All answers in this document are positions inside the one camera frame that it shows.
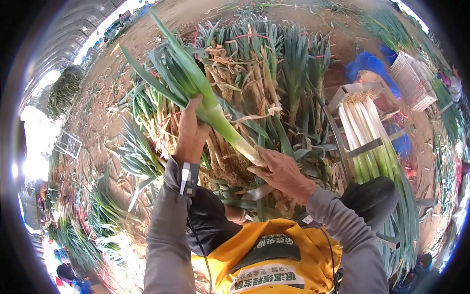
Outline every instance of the hand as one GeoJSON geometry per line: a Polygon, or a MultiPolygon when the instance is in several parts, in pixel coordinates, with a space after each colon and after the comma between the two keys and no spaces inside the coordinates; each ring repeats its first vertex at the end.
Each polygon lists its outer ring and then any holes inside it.
{"type": "Polygon", "coordinates": [[[300,173],[294,159],[277,151],[266,150],[260,146],[256,146],[255,149],[266,161],[269,169],[249,167],[248,170],[265,180],[273,188],[306,204],[317,184],[300,173]]]}
{"type": "Polygon", "coordinates": [[[199,164],[205,141],[209,136],[211,127],[204,122],[198,122],[196,118],[196,107],[202,99],[201,94],[192,98],[181,115],[178,144],[173,156],[180,166],[184,162],[199,164]]]}

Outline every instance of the white plastic crate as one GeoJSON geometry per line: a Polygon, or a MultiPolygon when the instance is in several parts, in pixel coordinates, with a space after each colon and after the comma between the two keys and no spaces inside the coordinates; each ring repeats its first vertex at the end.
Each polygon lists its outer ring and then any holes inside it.
{"type": "Polygon", "coordinates": [[[424,111],[437,100],[428,81],[429,73],[412,56],[400,52],[390,67],[395,82],[400,87],[401,97],[413,111],[424,111]]]}

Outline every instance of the man's left hand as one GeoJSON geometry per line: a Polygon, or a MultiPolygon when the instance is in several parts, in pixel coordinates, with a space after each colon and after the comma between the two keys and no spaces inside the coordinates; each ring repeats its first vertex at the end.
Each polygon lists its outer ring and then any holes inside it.
{"type": "Polygon", "coordinates": [[[196,118],[196,107],[202,99],[201,94],[192,98],[181,115],[178,144],[173,156],[180,166],[184,162],[199,164],[201,160],[204,144],[211,129],[208,124],[198,122],[196,118]]]}

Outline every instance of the man's right hand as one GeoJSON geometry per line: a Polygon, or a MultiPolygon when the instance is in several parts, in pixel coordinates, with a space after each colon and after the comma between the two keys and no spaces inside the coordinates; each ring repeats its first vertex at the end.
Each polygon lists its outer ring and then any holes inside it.
{"type": "Polygon", "coordinates": [[[308,198],[316,188],[314,181],[305,178],[292,157],[277,151],[267,150],[260,146],[255,147],[261,157],[266,161],[267,167],[249,167],[248,170],[265,180],[290,197],[296,198],[306,204],[308,198]]]}

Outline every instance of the forearm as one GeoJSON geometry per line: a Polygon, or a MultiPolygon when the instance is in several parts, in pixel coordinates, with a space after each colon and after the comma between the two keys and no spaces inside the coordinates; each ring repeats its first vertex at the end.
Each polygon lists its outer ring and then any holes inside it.
{"type": "Polygon", "coordinates": [[[179,190],[180,169],[173,159],[165,170],[165,184],[154,204],[147,236],[147,266],[144,293],[193,293],[191,266],[185,228],[187,198],[179,190]]]}
{"type": "Polygon", "coordinates": [[[345,270],[341,293],[388,293],[387,278],[376,235],[364,219],[348,209],[330,191],[316,187],[307,202],[307,212],[343,247],[345,270]]]}

